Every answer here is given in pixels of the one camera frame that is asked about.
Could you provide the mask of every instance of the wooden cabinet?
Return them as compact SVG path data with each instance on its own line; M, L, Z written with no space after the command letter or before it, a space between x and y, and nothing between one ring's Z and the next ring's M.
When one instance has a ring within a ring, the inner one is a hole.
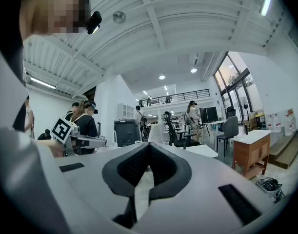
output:
M270 152L270 134L252 144L234 140L232 168L235 164L244 167L243 175L249 179L260 172L265 174Z

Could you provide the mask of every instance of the fluorescent light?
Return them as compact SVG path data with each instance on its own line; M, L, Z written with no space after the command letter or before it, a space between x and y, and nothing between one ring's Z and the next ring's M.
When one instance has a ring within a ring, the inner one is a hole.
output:
M270 2L271 2L271 0L265 0L264 1L263 7L261 9L261 15L262 16L265 16L267 14L267 11L268 11L269 6L270 6Z
M95 33L97 30L99 30L100 29L100 26L98 25L96 28L95 28L95 30L93 31L93 33Z
M48 83L46 83L46 82L43 82L43 81L41 81L41 80L38 80L38 79L34 78L34 77L31 77L31 80L33 80L33 81L35 81L35 82L37 82L37 83L39 83L39 84L42 84L42 85L44 85L44 86L47 86L47 87L49 87L49 88L56 89L55 86L52 86L52 85L50 85L50 84L48 84Z

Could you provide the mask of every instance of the metal railing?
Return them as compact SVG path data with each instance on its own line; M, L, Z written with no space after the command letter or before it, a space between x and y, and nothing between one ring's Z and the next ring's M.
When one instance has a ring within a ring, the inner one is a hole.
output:
M156 97L152 99L140 100L139 105L141 106L141 101L143 105L142 107L150 107L154 105L163 105L163 104L168 104L168 103L177 102L177 101L197 100L197 99L206 98L206 97L210 97L209 89L196 90L196 91L191 91L191 92L181 93L176 95L161 96L161 97Z

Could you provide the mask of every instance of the staircase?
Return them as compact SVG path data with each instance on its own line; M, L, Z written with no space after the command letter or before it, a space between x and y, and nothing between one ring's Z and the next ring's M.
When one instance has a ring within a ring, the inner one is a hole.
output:
M298 132L283 136L271 148L268 162L288 169L298 154Z

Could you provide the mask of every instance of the white cabinet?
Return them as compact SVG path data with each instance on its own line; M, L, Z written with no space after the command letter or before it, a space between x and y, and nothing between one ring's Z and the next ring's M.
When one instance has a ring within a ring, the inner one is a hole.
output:
M134 119L135 109L124 103L118 104L118 119Z

